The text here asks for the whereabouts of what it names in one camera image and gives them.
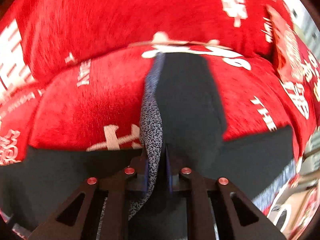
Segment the black pants with grey lining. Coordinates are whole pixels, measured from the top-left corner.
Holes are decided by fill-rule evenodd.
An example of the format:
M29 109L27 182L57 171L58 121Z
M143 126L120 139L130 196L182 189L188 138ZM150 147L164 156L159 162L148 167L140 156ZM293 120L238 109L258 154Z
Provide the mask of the black pants with grey lining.
M139 148L94 151L27 147L22 162L1 165L1 239L30 239L88 178L111 177L145 149L148 190L129 198L127 239L188 239L186 199L168 191L165 145L203 177L230 180L262 212L296 175L293 129L225 141L225 111L208 62L199 55L155 56L145 78Z

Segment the red wedding quilt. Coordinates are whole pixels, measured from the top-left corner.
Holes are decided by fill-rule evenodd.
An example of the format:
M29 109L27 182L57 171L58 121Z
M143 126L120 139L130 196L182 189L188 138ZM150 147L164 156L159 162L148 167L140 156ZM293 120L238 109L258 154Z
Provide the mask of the red wedding quilt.
M159 31L169 40L270 57L270 5L287 23L283 0L15 0L1 19L1 92L48 82L60 71Z
M159 53L199 55L217 84L230 141L284 126L293 129L299 158L316 128L310 89L283 83L260 57L216 47L134 47L88 60L54 77L47 87L32 84L1 107L1 165L22 162L27 147L94 151L139 148L145 78Z

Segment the red wedding quilt rear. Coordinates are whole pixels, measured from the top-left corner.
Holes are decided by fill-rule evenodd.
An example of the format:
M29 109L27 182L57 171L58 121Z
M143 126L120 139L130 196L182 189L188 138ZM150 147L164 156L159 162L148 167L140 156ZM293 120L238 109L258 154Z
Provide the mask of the red wedding quilt rear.
M169 40L270 57L270 5L287 23L283 0L15 0L1 19L1 92L48 82L60 71L159 31Z

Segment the red pillow with gold print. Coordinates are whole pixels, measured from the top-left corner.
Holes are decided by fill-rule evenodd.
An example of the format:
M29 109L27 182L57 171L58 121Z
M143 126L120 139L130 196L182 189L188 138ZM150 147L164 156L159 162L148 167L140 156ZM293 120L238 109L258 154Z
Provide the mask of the red pillow with gold print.
M317 127L319 127L319 64L280 13L266 6L276 43L275 68L282 83L309 87Z

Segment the red wedding quilt front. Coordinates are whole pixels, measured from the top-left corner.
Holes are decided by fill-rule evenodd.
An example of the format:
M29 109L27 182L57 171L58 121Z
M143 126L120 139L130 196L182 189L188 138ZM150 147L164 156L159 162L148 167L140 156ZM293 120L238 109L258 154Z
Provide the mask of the red wedding quilt front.
M299 158L316 128L310 89L283 83L260 57L216 47L134 47L88 60L54 77L47 87L32 84L1 107L1 165L22 162L27 147L94 151L139 148L145 78L159 53L199 55L217 84L230 141L284 126L293 129Z

